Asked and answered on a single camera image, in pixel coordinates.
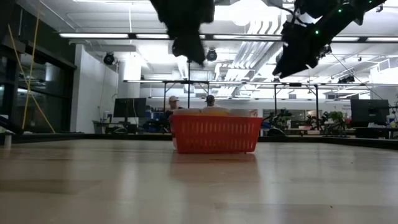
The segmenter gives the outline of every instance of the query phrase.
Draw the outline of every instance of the red plastic basket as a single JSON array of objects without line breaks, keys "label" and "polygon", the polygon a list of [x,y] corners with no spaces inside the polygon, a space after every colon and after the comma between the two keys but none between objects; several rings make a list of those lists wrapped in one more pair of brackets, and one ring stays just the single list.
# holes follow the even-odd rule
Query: red plastic basket
[{"label": "red plastic basket", "polygon": [[262,118],[173,115],[178,153],[253,152]]}]

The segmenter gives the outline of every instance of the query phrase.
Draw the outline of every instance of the desk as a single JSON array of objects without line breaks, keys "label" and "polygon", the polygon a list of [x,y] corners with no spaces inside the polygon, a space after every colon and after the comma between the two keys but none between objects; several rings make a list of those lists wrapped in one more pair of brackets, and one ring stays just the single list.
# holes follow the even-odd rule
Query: desk
[{"label": "desk", "polygon": [[355,128],[357,138],[386,138],[393,139],[398,128]]},{"label": "desk", "polygon": [[102,123],[99,121],[93,121],[94,125],[94,133],[95,134],[104,134],[103,128],[109,128],[110,125],[120,126],[123,127],[122,123]]}]

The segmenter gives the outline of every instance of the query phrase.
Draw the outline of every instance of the baseball cap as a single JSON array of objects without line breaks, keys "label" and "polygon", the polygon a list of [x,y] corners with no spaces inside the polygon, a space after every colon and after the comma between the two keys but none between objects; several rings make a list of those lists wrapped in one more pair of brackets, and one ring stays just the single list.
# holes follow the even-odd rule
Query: baseball cap
[{"label": "baseball cap", "polygon": [[212,101],[215,101],[214,96],[213,96],[213,95],[208,95],[208,96],[206,97],[206,102],[212,102]]},{"label": "baseball cap", "polygon": [[176,102],[179,101],[179,99],[176,96],[170,96],[169,102]]}]

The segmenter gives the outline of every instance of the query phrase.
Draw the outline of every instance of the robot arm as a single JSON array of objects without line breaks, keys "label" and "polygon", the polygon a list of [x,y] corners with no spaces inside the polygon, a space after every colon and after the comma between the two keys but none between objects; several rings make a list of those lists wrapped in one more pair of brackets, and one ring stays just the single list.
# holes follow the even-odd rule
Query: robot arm
[{"label": "robot arm", "polygon": [[[292,20],[282,30],[283,54],[273,75],[285,78],[314,68],[318,61],[331,52],[330,43],[351,22],[362,25],[365,12],[386,0],[296,0]],[[319,19],[305,23],[300,18]]]},{"label": "robot arm", "polygon": [[186,56],[203,65],[203,49],[199,28],[202,23],[214,20],[214,0],[150,0],[159,21],[167,27],[167,34],[174,40],[173,54]]}]

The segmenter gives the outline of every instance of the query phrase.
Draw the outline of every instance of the fluorescent light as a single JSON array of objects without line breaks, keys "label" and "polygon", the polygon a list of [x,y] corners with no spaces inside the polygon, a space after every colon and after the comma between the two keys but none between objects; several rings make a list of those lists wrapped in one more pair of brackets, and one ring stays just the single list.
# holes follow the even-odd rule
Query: fluorescent light
[{"label": "fluorescent light", "polygon": [[93,38],[93,39],[101,39],[101,38],[129,38],[127,34],[79,34],[79,33],[63,33],[60,34],[63,38]]},{"label": "fluorescent light", "polygon": [[243,84],[246,82],[209,82],[210,84]]},{"label": "fluorescent light", "polygon": [[350,41],[350,42],[356,42],[359,40],[359,37],[335,37],[333,38],[332,41]]},{"label": "fluorescent light", "polygon": [[398,42],[398,37],[369,37],[367,42]]},{"label": "fluorescent light", "polygon": [[97,3],[150,3],[149,1],[138,0],[73,0],[75,2],[97,2]]},{"label": "fluorescent light", "polygon": [[360,83],[326,83],[328,86],[361,86]]},{"label": "fluorescent light", "polygon": [[340,98],[348,98],[348,97],[350,97],[350,96],[360,95],[360,94],[367,93],[367,92],[369,92],[369,90],[362,91],[362,92],[357,92],[357,93],[353,93],[353,94],[346,95],[346,96],[341,96],[341,97],[339,97],[339,99],[340,99]]},{"label": "fluorescent light", "polygon": [[[149,99],[164,99],[164,96],[150,96],[148,97]],[[177,97],[179,100],[180,99],[188,99],[188,97]],[[204,100],[205,98],[200,98],[200,97],[190,97],[190,100]]]},{"label": "fluorescent light", "polygon": [[131,83],[162,83],[160,80],[125,80],[125,82]]},{"label": "fluorescent light", "polygon": [[167,34],[137,34],[139,39],[167,39],[169,40],[169,35]]},{"label": "fluorescent light", "polygon": [[248,84],[252,85],[271,85],[272,83],[264,83],[264,82],[248,82]]},{"label": "fluorescent light", "polygon": [[278,41],[281,40],[282,37],[280,35],[214,35],[214,39],[223,39],[223,40],[253,40],[253,41]]}]

